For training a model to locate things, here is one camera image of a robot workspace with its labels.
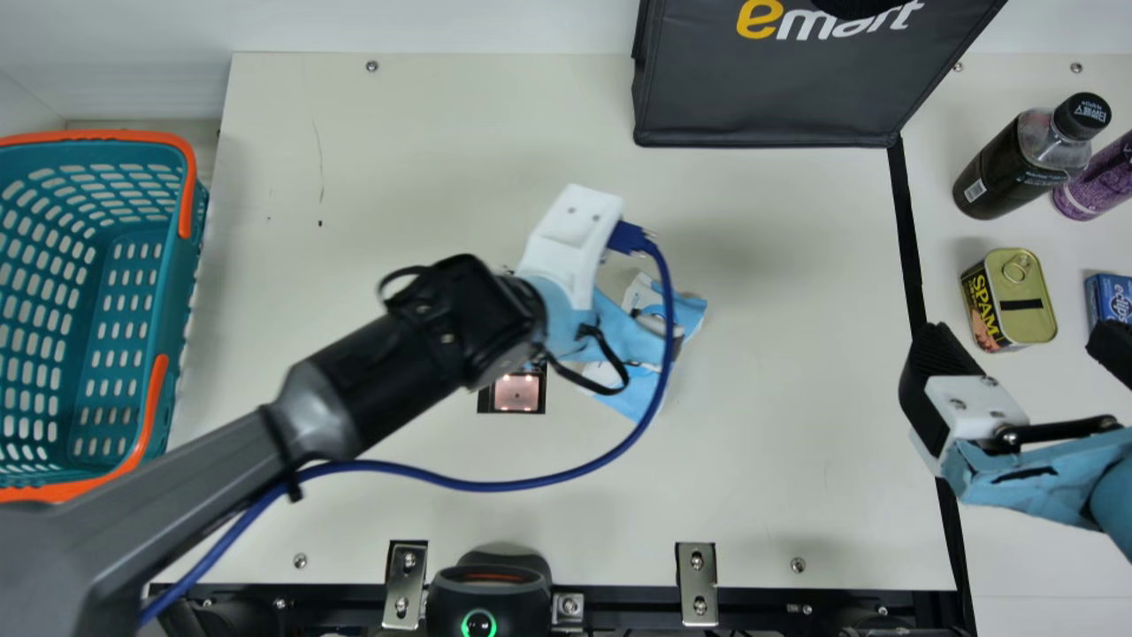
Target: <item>basket handle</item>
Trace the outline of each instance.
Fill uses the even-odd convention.
[[[134,447],[128,456],[114,467],[114,471],[96,479],[80,480],[60,484],[48,484],[34,488],[11,488],[0,489],[0,503],[15,502],[17,500],[38,500],[42,502],[66,502],[83,496],[87,491],[102,487],[103,484],[132,472],[142,464],[145,450],[149,447],[153,438],[154,423],[157,420],[157,405],[161,403],[161,389],[165,385],[165,373],[169,371],[169,356],[157,355],[153,361],[153,370],[149,372],[149,387],[145,397],[145,414],[142,420],[142,431],[134,441]]]
[[[185,155],[185,183],[181,188],[181,209],[177,216],[177,234],[188,239],[192,233],[192,196],[197,183],[197,155],[192,146],[179,135],[156,130],[49,130],[0,137],[0,147],[22,144],[49,144],[54,141],[111,139],[117,141],[145,141],[172,146]]]

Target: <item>white wall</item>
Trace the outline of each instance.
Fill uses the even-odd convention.
[[[0,137],[62,128],[63,120],[0,71]]]
[[[232,51],[625,53],[637,2],[0,0],[0,67],[68,119],[217,117]],[[1011,0],[975,50],[1132,53],[1130,20]]]

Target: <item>purple bottle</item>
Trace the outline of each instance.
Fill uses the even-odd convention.
[[[1089,160],[1073,181],[1054,189],[1054,205],[1078,221],[1096,218],[1132,198],[1132,130]]]

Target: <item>white table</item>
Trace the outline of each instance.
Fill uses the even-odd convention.
[[[721,586],[954,588],[895,401],[909,333],[884,150],[640,148],[620,55],[383,55],[374,74],[367,59],[235,55],[172,446],[370,321],[394,268],[460,251],[514,265],[568,182],[625,197],[707,320],[653,429],[610,467],[497,496],[324,479],[208,582],[381,583],[391,539],[427,539],[430,576],[505,541],[564,584],[671,586],[674,543],[709,541]],[[603,279],[644,262],[615,259]],[[556,377],[548,403],[477,415],[460,394],[367,457],[516,479],[632,428]]]
[[[1083,64],[1081,74],[1070,63]],[[1089,270],[1132,273],[1132,208],[1089,223],[1048,198],[994,221],[968,218],[952,180],[1019,111],[1056,105],[1078,91],[1112,104],[1108,144],[1132,124],[1132,55],[969,55],[904,130],[924,296],[1035,423],[1108,413],[1132,423],[1132,393],[1084,352],[1083,279]],[[1015,354],[980,352],[967,328],[959,273],[995,247],[1021,246],[1041,260],[1060,333]],[[985,635],[1118,634],[1132,623],[1132,566],[1104,535],[1012,511],[963,508],[976,619]]]

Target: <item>blue box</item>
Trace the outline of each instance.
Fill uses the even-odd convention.
[[[1089,332],[1100,321],[1132,325],[1132,276],[1094,274],[1084,279]]]

